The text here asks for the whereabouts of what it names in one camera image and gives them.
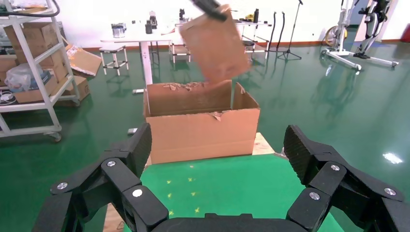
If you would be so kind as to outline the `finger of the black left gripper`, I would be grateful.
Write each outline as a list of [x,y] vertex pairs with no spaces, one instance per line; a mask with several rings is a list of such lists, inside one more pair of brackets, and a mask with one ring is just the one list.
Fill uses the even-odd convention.
[[227,16],[218,9],[220,4],[215,0],[191,0],[191,2],[213,19],[222,22],[227,19]]

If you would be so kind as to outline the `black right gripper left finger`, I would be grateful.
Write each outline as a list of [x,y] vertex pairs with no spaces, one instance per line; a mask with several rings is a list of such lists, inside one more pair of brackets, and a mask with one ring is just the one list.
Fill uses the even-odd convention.
[[82,232],[100,208],[112,204],[133,232],[153,231],[169,212],[141,181],[151,146],[150,124],[143,123],[97,162],[53,184],[32,230]]

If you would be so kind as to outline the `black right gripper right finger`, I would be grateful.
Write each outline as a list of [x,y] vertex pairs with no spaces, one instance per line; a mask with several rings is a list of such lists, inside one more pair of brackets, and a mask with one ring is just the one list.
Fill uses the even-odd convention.
[[350,164],[330,145],[308,139],[296,125],[285,131],[283,148],[305,186],[286,219],[316,232],[332,207],[365,232],[407,232],[410,206],[395,187]]

